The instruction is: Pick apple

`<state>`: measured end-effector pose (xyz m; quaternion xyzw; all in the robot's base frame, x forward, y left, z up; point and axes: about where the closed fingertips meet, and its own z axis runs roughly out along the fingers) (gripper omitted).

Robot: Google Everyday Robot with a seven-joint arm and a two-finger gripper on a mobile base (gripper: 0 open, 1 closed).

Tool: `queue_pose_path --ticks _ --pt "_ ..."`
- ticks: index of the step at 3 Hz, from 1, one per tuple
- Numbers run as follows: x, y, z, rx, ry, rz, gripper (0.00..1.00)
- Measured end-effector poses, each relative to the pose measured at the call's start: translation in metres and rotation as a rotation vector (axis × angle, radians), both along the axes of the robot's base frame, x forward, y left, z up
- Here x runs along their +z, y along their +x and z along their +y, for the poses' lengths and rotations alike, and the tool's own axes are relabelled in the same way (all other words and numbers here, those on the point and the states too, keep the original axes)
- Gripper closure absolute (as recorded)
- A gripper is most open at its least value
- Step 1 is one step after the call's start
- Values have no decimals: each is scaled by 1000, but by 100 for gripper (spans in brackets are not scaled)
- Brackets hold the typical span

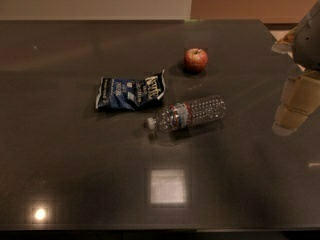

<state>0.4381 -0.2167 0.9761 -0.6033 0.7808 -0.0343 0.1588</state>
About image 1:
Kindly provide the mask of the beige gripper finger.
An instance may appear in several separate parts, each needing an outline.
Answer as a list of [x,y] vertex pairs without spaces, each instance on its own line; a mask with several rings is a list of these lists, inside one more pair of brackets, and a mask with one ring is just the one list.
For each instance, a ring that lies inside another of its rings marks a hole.
[[283,86],[272,130],[279,136],[294,133],[320,106],[320,72],[305,70],[290,76]]
[[288,31],[282,38],[277,40],[273,45],[271,50],[279,54],[291,53],[293,50],[294,39],[296,36],[297,28],[294,27]]

